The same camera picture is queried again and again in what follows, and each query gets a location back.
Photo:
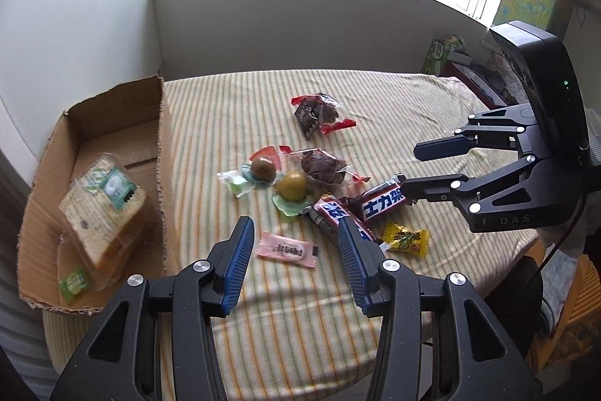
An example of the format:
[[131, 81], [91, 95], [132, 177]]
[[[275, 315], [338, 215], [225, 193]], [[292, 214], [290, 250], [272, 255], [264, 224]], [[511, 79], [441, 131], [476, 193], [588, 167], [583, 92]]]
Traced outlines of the pink candy packet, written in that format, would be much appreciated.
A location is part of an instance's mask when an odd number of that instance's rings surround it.
[[319, 247], [307, 241], [297, 240], [263, 231], [256, 251], [262, 259], [295, 263], [308, 269], [315, 269]]

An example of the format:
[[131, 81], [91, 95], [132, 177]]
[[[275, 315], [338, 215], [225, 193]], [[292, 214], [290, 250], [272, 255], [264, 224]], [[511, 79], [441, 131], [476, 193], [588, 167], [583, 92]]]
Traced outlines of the dark red wooden cabinet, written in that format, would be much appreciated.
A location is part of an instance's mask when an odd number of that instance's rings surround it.
[[462, 82], [488, 109], [499, 109], [507, 106], [507, 102], [493, 89], [493, 86], [472, 68], [453, 62], [447, 62], [441, 71], [442, 77], [455, 77]]

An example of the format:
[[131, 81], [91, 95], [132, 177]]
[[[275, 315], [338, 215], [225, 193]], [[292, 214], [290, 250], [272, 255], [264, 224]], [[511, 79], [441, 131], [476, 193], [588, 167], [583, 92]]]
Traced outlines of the yellow ball snack green wrapper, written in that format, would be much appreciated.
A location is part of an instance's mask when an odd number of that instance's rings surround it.
[[309, 193], [305, 175], [299, 171], [290, 171], [275, 183], [272, 201], [285, 217], [294, 218], [313, 204], [314, 198]]

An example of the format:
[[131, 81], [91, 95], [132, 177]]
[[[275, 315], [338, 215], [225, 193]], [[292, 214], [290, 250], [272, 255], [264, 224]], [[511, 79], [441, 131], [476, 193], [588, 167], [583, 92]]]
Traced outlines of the snickers bar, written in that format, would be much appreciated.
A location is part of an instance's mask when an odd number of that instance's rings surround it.
[[302, 214], [307, 216], [333, 242], [337, 242], [340, 220], [351, 218], [363, 239], [380, 243], [372, 231], [330, 193], [322, 194], [313, 204], [306, 207]]
[[363, 222], [374, 221], [406, 204], [408, 198], [402, 193], [405, 175], [395, 174], [390, 179], [346, 201], [346, 207]]

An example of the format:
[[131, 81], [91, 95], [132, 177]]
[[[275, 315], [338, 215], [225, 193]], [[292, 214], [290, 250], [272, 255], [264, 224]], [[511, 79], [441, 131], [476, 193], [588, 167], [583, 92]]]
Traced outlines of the yellow candy wrapper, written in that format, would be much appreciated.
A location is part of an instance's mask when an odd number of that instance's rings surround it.
[[382, 240], [380, 247], [384, 253], [396, 251], [425, 257], [429, 251], [430, 233], [426, 229], [412, 230], [396, 223], [388, 223], [384, 228]]

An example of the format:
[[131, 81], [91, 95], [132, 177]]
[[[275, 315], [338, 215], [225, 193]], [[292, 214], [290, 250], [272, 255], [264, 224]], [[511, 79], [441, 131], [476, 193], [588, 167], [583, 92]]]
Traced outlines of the red dried meat snack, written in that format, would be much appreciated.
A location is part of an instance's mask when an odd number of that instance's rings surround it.
[[300, 132], [306, 139], [311, 139], [315, 133], [327, 135], [356, 127], [355, 119], [346, 115], [341, 103], [323, 92], [298, 95], [290, 103]]

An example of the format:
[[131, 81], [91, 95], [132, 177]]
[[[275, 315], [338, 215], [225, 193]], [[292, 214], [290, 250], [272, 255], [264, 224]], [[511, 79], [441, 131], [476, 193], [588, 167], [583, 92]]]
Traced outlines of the packaged bread slices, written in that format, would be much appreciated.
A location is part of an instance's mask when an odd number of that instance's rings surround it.
[[134, 181], [136, 193], [124, 208], [116, 211], [112, 207], [100, 184], [113, 166], [133, 181], [116, 157], [105, 153], [73, 178], [59, 204], [67, 236], [98, 290], [114, 284], [121, 276], [150, 215], [147, 192]]

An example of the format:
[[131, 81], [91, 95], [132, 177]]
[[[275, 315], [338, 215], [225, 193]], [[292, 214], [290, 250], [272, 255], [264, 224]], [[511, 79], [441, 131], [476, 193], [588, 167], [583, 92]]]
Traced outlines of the brown ball snack red wrapper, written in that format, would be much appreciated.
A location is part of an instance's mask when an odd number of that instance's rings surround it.
[[242, 175], [253, 183], [272, 185], [279, 173], [282, 164], [280, 154], [273, 145], [260, 148], [242, 165]]

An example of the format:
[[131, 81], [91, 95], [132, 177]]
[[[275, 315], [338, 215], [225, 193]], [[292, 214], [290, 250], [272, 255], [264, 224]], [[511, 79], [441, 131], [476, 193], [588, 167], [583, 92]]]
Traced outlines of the green mint candy packet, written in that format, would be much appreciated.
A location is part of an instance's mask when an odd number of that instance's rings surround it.
[[100, 184], [116, 211], [121, 211], [136, 193], [137, 186], [118, 167], [113, 166]]

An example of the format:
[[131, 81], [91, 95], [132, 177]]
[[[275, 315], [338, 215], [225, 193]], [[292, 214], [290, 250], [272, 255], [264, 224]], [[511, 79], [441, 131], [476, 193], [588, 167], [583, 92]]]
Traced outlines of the white lace cloth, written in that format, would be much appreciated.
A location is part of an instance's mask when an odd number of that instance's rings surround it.
[[501, 47], [489, 33], [481, 41], [481, 46], [486, 55], [481, 64], [482, 74], [486, 81], [499, 92], [506, 105], [527, 103], [528, 97], [518, 75], [505, 59]]

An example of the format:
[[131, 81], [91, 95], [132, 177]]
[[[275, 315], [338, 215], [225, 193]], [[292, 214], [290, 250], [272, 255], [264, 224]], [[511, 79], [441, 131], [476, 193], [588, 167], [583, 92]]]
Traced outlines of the green snack packet in box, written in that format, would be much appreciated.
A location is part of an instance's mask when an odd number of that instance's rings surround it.
[[90, 289], [90, 280], [82, 266], [75, 268], [58, 282], [59, 291], [67, 304]]

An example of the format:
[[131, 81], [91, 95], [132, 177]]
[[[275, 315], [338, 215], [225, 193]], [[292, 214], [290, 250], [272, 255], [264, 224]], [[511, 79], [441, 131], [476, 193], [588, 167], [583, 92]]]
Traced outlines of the clear dried plum snack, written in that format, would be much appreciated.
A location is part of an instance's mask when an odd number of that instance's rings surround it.
[[367, 183], [371, 176], [355, 172], [345, 159], [341, 159], [323, 150], [323, 148], [304, 148], [295, 151], [288, 145], [279, 145], [278, 150], [286, 163], [299, 170], [311, 182], [322, 186], [340, 187], [353, 183]]

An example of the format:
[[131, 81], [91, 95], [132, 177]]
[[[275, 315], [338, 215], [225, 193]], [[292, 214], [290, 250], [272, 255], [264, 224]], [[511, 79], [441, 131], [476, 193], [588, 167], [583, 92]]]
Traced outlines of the green carton box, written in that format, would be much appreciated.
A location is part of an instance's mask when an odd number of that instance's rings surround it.
[[433, 40], [424, 60], [421, 72], [430, 75], [439, 75], [446, 65], [448, 56], [465, 47], [462, 36], [451, 35], [442, 40]]

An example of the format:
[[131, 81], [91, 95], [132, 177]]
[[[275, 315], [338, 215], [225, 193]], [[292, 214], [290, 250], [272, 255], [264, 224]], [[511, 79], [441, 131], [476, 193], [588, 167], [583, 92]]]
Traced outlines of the white cabinet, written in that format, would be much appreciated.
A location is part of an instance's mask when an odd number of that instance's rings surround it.
[[60, 114], [155, 73], [153, 0], [1, 0], [1, 151], [30, 184]]

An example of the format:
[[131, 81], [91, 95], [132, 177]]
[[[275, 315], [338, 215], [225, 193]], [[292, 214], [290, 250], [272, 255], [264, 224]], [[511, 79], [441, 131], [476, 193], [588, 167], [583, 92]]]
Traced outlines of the small green candy clear wrapper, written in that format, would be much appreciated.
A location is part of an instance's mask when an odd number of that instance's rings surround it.
[[229, 191], [236, 197], [243, 197], [256, 188], [252, 180], [248, 180], [239, 170], [220, 172], [217, 178], [228, 187]]

